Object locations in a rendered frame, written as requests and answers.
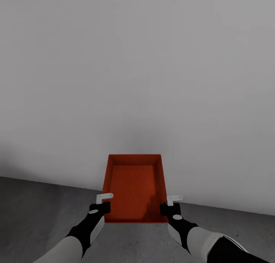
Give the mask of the storage box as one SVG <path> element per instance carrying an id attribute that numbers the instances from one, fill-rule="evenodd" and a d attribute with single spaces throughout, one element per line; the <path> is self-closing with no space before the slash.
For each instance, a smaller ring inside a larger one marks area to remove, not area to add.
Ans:
<path id="1" fill-rule="evenodd" d="M 102 194 L 112 193 L 110 224 L 164 224 L 160 205 L 167 204 L 167 194 L 160 154 L 110 154 Z"/>

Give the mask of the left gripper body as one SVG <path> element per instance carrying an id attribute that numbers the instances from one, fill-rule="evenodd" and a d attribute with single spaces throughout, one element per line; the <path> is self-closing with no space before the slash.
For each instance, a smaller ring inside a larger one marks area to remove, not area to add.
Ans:
<path id="1" fill-rule="evenodd" d="M 110 202 L 103 202 L 102 204 L 91 204 L 90 206 L 89 206 L 89 211 L 91 210 L 91 209 L 95 209 L 95 208 L 98 208 L 98 207 L 100 207 L 100 208 L 102 208 L 102 210 L 103 210 L 103 213 L 104 214 L 107 214 L 107 213 L 110 213 Z"/>

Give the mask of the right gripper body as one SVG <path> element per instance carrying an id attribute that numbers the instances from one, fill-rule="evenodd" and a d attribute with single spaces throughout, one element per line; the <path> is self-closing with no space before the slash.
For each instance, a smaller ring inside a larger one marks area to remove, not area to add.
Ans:
<path id="1" fill-rule="evenodd" d="M 180 204 L 178 202 L 174 202 L 173 206 L 168 206 L 166 203 L 160 205 L 161 216 L 168 216 L 168 213 L 171 210 L 175 210 L 181 214 Z"/>

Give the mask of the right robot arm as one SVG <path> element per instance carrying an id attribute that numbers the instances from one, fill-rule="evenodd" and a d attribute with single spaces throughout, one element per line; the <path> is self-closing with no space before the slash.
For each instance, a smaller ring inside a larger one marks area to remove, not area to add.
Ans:
<path id="1" fill-rule="evenodd" d="M 167 204 L 160 205 L 161 216 L 167 216 L 169 234 L 197 261 L 197 263 L 269 263 L 250 254 L 233 238 L 200 228 L 181 216 L 181 195 L 167 196 Z"/>

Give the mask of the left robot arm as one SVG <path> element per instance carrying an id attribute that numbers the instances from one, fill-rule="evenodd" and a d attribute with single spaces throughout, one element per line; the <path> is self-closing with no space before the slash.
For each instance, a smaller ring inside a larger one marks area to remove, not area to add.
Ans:
<path id="1" fill-rule="evenodd" d="M 104 214 L 110 213 L 112 193 L 97 195 L 96 203 L 89 206 L 86 218 L 74 226 L 69 234 L 44 256 L 33 263 L 80 263 L 87 248 L 95 241 L 104 227 Z"/>

